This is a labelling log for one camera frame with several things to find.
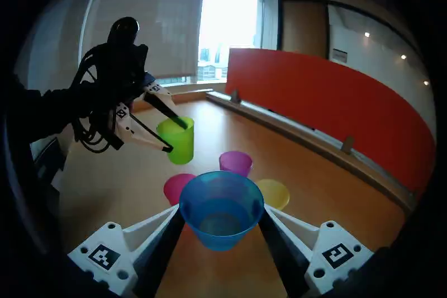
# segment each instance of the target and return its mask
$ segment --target window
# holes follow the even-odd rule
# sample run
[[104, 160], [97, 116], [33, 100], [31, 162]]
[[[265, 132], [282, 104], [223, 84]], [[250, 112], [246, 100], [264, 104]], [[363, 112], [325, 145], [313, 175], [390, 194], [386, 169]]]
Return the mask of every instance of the window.
[[262, 0], [203, 0], [197, 81], [226, 79], [230, 48], [259, 48]]
[[173, 78], [167, 78], [167, 79], [157, 79], [157, 82], [160, 85], [165, 84], [177, 84], [177, 83], [186, 83], [186, 77], [173, 77]]

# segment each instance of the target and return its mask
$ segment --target orange partition wall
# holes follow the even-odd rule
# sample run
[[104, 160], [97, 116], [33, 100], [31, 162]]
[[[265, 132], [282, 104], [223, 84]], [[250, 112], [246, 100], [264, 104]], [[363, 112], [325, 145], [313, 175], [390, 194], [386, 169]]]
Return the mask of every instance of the orange partition wall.
[[315, 56], [231, 49], [225, 92], [235, 89], [242, 100], [340, 141], [353, 136], [355, 150], [409, 190], [426, 187], [434, 139], [416, 110], [381, 82]]

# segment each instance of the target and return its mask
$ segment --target window blind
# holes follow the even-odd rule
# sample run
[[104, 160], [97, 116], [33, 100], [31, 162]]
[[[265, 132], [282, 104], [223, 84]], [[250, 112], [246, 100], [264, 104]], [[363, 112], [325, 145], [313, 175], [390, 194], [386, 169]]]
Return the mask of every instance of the window blind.
[[149, 47], [145, 70], [158, 78], [196, 76], [202, 0], [93, 0], [83, 52], [104, 43], [121, 17], [138, 20], [135, 44]]

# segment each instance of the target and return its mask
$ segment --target green cup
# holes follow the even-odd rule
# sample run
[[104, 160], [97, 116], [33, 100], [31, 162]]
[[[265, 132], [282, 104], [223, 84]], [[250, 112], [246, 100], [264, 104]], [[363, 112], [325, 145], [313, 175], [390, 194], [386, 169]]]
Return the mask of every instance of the green cup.
[[171, 119], [163, 121], [157, 127], [160, 137], [174, 147], [168, 153], [169, 160], [174, 164], [186, 164], [194, 157], [194, 121], [184, 116], [180, 119], [188, 125], [186, 129]]

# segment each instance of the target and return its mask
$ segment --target plastic cup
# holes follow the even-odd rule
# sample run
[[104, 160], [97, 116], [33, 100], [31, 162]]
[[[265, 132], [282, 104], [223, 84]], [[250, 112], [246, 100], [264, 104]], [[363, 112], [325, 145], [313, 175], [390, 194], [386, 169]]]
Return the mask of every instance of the plastic cup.
[[248, 178], [215, 171], [191, 180], [180, 195], [179, 207], [186, 223], [205, 247], [225, 251], [258, 224], [264, 199]]
[[220, 155], [219, 166], [221, 171], [231, 171], [247, 177], [253, 166], [253, 160], [246, 153], [230, 151]]
[[164, 183], [163, 192], [171, 206], [178, 204], [183, 188], [195, 177], [195, 175], [190, 173], [180, 173], [170, 177]]
[[267, 205], [282, 210], [290, 200], [287, 187], [273, 179], [262, 179], [256, 182]]
[[173, 120], [167, 119], [157, 127], [157, 133], [162, 139], [174, 147], [168, 153], [169, 160], [174, 164], [186, 164], [194, 157], [194, 121], [189, 117], [180, 117], [188, 128], [183, 129]]

